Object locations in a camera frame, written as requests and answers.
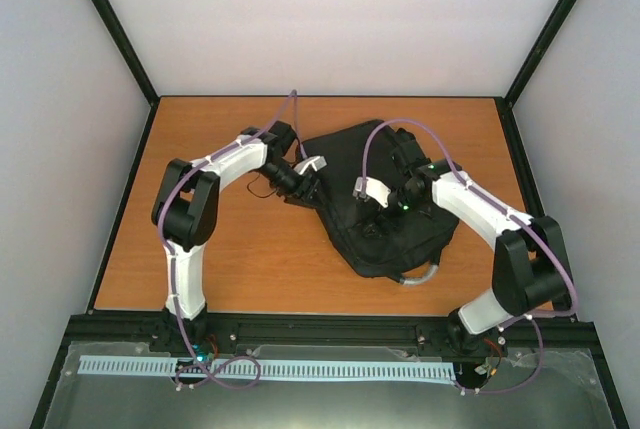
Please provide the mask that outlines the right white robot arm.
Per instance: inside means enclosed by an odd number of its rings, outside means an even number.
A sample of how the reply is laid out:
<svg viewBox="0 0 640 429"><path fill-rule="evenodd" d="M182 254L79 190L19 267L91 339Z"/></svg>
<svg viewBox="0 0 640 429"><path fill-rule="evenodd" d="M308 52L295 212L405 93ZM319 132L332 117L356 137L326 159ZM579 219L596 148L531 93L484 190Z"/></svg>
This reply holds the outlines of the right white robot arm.
<svg viewBox="0 0 640 429"><path fill-rule="evenodd" d="M493 329L504 330L521 319L552 319L576 313L578 296L569 275L559 224L505 204L475 182L451 156L424 158L413 135L404 144L410 153L398 163L406 179L391 189L363 173L354 194L379 205L381 215L414 234L417 214L436 208L472 229L493 252L491 286L453 310L447 320L452 349L468 354Z"/></svg>

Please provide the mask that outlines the black student backpack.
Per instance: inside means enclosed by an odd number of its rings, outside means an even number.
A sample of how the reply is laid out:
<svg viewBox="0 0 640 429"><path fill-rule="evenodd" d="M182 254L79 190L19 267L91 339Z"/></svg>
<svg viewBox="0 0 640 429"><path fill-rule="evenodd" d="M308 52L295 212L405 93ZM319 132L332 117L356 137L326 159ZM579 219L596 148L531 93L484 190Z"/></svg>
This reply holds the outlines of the black student backpack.
<svg viewBox="0 0 640 429"><path fill-rule="evenodd" d="M372 199L353 196L366 141L380 124L369 120L307 139L295 157L325 158L326 166L318 174L322 192L316 213L333 247L356 274L417 286L437 274L459 219L428 201L386 211Z"/></svg>

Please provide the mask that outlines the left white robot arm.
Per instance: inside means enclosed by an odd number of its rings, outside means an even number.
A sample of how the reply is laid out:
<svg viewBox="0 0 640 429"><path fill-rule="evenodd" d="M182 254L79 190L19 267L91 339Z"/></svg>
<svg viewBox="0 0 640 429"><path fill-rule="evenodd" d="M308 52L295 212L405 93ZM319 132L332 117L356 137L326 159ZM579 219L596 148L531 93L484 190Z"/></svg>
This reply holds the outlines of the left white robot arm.
<svg viewBox="0 0 640 429"><path fill-rule="evenodd" d="M174 159L167 165L151 219L167 260L165 319L175 325L172 337L184 350L197 351L208 339L204 250L217 225L221 193L255 172L286 202L319 206L318 173L326 160L302 154L296 164L289 164L285 156L296 139L289 124L277 121L267 130L245 129L210 155Z"/></svg>

